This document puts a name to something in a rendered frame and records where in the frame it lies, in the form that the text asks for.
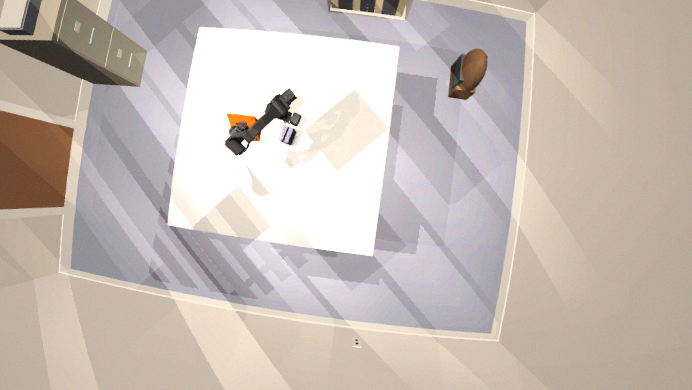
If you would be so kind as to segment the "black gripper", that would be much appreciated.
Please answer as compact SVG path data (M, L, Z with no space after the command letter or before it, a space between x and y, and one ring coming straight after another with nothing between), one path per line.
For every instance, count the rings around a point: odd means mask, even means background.
M295 113L295 112L294 112L293 115L292 115L291 112L287 112L286 115L284 115L282 118L279 118L279 119L277 119L277 120L279 120L279 121L280 121L280 120L283 120L284 122L287 122L287 123L288 123L289 120L290 120L290 124L292 124L292 125L294 125L294 126L298 126L299 123L300 123L301 118L302 118L302 116L301 116L301 114L299 114L299 113Z

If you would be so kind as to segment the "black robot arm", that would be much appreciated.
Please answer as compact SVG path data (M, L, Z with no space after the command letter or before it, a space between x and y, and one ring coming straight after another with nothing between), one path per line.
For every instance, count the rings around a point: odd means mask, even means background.
M228 134L230 137L224 141L224 146L230 149L236 156L238 154L242 155L260 131L266 128L273 120L286 115L290 109L289 105L296 98L291 88L288 88L281 95L275 95L265 108L266 112L250 128L245 121L236 123L237 126L229 127ZM247 141L246 146L241 143L243 140Z

